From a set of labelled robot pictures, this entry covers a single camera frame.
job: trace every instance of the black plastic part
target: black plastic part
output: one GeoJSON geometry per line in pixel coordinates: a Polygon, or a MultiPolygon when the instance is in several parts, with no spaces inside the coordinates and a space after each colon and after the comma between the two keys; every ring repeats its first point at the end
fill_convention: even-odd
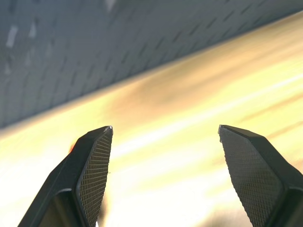
{"type": "Polygon", "coordinates": [[[254,227],[303,226],[303,175],[263,136],[220,125],[232,184],[254,227]]]}
{"type": "Polygon", "coordinates": [[[95,227],[107,181],[113,130],[88,132],[49,174],[19,227],[95,227]]]}

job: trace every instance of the table surface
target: table surface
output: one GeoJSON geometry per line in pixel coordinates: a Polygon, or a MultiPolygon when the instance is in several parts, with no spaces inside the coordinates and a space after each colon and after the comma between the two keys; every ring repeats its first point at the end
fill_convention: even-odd
{"type": "Polygon", "coordinates": [[[0,224],[16,226],[82,134],[114,128],[103,226],[250,227],[220,124],[303,171],[303,13],[0,132],[0,224]]]}

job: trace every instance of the glossy yellow surface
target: glossy yellow surface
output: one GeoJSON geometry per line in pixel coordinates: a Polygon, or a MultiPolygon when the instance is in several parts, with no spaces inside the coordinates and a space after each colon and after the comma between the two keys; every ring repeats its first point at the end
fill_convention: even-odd
{"type": "Polygon", "coordinates": [[[114,128],[106,227],[250,227],[217,134],[266,136],[303,171],[303,13],[0,132],[0,226],[82,134],[114,128]]]}

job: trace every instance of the wooden surface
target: wooden surface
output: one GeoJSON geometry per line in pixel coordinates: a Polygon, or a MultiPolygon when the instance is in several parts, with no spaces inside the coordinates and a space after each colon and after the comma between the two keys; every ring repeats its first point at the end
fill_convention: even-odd
{"type": "Polygon", "coordinates": [[[49,172],[112,125],[105,227],[250,227],[217,134],[266,136],[303,171],[299,13],[0,133],[0,226],[16,226],[49,172]]]}

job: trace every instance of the gray textured wall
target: gray textured wall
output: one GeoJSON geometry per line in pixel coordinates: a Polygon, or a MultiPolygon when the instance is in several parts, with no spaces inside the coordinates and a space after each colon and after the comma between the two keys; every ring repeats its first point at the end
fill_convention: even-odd
{"type": "Polygon", "coordinates": [[[0,128],[303,9],[302,0],[113,2],[1,1],[0,128]]]}

